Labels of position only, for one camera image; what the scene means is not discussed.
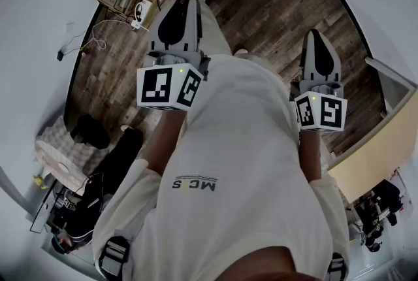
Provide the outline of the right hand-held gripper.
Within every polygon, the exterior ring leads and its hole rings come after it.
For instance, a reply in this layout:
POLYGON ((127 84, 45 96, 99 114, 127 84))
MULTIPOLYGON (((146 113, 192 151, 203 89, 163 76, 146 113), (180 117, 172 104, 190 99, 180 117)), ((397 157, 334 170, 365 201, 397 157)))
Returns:
POLYGON ((300 128, 343 131, 347 99, 340 82, 340 58, 330 41, 316 29, 304 36, 300 67, 302 80, 292 81, 290 88, 290 101, 295 104, 300 128))

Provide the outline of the white round side table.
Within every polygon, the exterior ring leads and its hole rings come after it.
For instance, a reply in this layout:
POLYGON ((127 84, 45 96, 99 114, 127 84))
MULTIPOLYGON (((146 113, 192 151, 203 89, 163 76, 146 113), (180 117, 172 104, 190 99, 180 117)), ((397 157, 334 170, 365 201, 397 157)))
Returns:
POLYGON ((40 177, 43 180, 50 174, 71 191, 84 194, 87 176, 59 150, 46 142, 37 141, 35 155, 42 165, 40 177))

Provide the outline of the dark monitor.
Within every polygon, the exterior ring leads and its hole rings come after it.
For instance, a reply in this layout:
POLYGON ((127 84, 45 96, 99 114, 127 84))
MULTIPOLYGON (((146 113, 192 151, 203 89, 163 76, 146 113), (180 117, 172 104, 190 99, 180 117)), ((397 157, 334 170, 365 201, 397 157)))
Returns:
POLYGON ((36 213, 33 223, 31 224, 31 227, 29 229, 30 232, 37 234, 42 233, 42 229, 48 221, 48 218, 50 217, 50 214, 54 209, 55 203, 56 198, 54 196, 54 189, 50 188, 45 198, 42 200, 42 204, 36 213))

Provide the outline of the light wooden desk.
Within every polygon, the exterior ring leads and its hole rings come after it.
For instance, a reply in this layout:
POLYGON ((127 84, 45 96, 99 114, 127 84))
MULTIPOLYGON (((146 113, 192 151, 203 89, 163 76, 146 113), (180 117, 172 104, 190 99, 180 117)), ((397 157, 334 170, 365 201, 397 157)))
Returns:
POLYGON ((369 134, 338 156, 328 173, 348 203, 370 191, 414 153, 418 135, 418 88, 410 91, 369 134))

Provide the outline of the white power strip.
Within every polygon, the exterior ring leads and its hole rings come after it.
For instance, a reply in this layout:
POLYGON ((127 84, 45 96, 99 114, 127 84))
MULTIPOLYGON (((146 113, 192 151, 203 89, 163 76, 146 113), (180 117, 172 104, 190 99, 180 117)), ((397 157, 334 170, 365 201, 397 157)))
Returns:
POLYGON ((134 9, 134 17, 138 24, 142 24, 147 17, 153 3, 150 0, 138 2, 134 9))

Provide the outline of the person's left forearm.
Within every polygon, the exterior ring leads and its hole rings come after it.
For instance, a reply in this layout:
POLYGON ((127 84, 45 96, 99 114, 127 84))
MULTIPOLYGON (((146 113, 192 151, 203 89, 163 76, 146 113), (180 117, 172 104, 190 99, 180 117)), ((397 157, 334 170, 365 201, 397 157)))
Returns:
POLYGON ((186 115, 186 111, 164 112, 145 146, 142 158, 148 162, 148 168, 160 176, 176 148, 186 115))

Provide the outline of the white metal frame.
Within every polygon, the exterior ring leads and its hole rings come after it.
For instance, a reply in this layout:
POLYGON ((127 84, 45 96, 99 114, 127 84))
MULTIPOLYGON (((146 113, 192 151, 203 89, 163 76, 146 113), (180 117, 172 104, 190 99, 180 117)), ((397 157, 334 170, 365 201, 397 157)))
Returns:
POLYGON ((406 97, 418 90, 418 84, 402 76, 379 60, 368 56, 364 60, 377 71, 379 92, 386 114, 391 113, 406 97))

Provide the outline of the person's neck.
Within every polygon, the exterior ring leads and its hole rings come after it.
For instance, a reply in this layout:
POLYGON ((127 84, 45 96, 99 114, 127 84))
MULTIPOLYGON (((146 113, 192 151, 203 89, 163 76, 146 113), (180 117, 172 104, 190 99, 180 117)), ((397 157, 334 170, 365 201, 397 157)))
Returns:
POLYGON ((216 281, 324 281, 327 273, 297 271, 288 248, 271 246, 248 253, 227 267, 216 281))

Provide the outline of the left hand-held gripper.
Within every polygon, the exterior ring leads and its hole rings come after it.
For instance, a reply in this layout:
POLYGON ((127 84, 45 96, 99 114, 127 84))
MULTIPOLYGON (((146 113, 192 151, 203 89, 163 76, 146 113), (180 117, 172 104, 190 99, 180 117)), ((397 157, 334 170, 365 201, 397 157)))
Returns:
POLYGON ((198 52, 201 39, 200 2, 168 1, 149 28, 153 51, 144 56, 142 67, 137 69, 138 106, 164 111, 190 110, 208 76, 210 58, 198 52), (167 51, 173 45, 184 51, 167 51))

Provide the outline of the person's white t-shirt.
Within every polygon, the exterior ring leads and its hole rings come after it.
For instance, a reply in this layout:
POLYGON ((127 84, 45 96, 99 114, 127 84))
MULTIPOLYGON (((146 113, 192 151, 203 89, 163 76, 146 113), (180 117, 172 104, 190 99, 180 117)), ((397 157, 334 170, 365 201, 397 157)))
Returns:
POLYGON ((297 271, 345 281, 349 233, 329 175, 308 183, 279 76, 214 55, 162 176, 136 159, 95 225, 98 272, 119 281, 216 281, 271 246, 297 271))

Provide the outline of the black stool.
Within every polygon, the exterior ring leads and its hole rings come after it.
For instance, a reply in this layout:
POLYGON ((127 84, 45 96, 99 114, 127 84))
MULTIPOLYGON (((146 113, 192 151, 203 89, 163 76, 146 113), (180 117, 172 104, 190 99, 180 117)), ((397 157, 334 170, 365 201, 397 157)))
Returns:
POLYGON ((73 139, 77 136, 81 136, 81 143, 90 144, 99 150, 107 148, 110 144, 110 137, 106 129, 89 114, 84 114, 78 118, 76 126, 71 131, 73 139))

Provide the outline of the person's right forearm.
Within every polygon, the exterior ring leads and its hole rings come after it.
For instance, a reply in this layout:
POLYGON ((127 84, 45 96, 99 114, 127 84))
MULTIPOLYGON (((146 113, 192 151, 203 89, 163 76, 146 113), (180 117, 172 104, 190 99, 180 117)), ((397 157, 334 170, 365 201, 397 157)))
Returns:
POLYGON ((316 131, 300 132, 298 156, 300 168, 308 183, 320 180, 328 175, 321 166, 320 134, 316 131))

